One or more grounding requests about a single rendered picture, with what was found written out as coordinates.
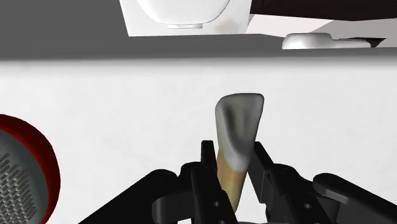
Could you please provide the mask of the grey spatula with wooden handle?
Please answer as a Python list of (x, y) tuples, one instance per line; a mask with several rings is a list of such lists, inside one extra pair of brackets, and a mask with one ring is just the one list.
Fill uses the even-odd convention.
[(239, 206), (263, 105), (261, 94), (238, 93), (222, 97), (215, 107), (217, 175), (233, 211)]

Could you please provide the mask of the white flat dish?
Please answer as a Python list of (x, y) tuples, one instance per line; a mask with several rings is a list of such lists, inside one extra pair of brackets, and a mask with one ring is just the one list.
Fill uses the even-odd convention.
[(333, 39), (329, 33), (291, 33), (283, 42), (283, 50), (376, 48), (385, 38), (340, 38)]

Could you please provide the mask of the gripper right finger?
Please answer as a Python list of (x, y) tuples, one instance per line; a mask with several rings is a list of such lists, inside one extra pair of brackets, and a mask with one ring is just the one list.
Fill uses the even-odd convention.
[(255, 142), (248, 174), (270, 223), (397, 224), (397, 205), (335, 174), (311, 181)]

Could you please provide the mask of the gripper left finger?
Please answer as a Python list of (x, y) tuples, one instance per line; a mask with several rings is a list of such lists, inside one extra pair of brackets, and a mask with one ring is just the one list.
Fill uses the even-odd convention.
[(201, 143), (200, 161), (179, 174), (157, 169), (86, 217), (79, 224), (238, 224), (221, 189), (212, 141)]

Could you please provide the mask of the red round grater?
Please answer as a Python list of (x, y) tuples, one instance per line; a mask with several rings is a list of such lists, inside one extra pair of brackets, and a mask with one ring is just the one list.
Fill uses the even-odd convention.
[(47, 138), (0, 114), (0, 224), (46, 224), (60, 193), (60, 170)]

